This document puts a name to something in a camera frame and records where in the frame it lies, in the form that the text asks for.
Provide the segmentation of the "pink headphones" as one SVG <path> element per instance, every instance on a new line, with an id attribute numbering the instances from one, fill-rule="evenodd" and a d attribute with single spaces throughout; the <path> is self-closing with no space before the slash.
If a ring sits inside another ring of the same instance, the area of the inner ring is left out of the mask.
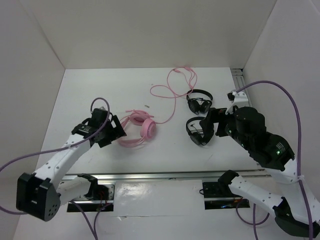
<path id="1" fill-rule="evenodd" d="M 120 124 L 125 129 L 128 123 L 140 127 L 140 138 L 123 139 L 119 138 L 117 141 L 122 147 L 134 148 L 142 145 L 144 142 L 151 140 L 156 135 L 156 122 L 153 120 L 154 116 L 143 110 L 126 110 L 128 115 L 120 120 Z"/>

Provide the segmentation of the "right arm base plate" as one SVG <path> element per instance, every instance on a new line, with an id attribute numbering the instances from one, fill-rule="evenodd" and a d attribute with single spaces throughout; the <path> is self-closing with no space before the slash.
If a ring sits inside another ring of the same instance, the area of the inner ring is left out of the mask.
<path id="1" fill-rule="evenodd" d="M 199 193 L 204 198 L 205 210 L 250 208 L 248 200 L 243 200 L 241 196 L 228 191 L 224 192 L 217 181 L 203 182 Z"/>

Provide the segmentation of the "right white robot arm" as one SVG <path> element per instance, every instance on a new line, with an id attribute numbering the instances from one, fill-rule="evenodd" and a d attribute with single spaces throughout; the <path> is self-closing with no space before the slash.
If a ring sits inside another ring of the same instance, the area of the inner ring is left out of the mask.
<path id="1" fill-rule="evenodd" d="M 220 194 L 233 194 L 251 201 L 268 212 L 291 236 L 318 236 L 320 203 L 298 174 L 298 160 L 289 143 L 267 131 L 261 113 L 247 106 L 232 114 L 228 114 L 225 108 L 211 108 L 199 125 L 205 134 L 229 136 L 236 141 L 272 176 L 282 192 L 281 195 L 271 193 L 228 170 L 217 181 Z"/>

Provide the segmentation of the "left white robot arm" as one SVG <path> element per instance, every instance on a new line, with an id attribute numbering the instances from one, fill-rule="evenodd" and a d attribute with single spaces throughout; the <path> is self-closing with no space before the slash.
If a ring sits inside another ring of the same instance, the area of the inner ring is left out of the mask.
<path id="1" fill-rule="evenodd" d="M 61 151 L 32 174 L 23 173 L 18 178 L 16 208 L 48 222 L 60 206 L 78 197 L 107 200 L 108 189 L 96 177 L 80 173 L 72 180 L 63 181 L 63 178 L 93 145 L 103 148 L 124 136 L 126 133 L 116 115 L 105 109 L 94 109 L 90 118 L 72 130 Z"/>

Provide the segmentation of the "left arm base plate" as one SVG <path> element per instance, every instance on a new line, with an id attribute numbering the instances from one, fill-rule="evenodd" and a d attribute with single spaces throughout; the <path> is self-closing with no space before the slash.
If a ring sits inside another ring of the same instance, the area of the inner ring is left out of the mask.
<path id="1" fill-rule="evenodd" d="M 85 213 L 97 213 L 103 207 L 102 212 L 114 211 L 115 185 L 113 183 L 102 183 L 103 187 L 93 199 L 79 196 L 73 201 L 81 207 Z"/>

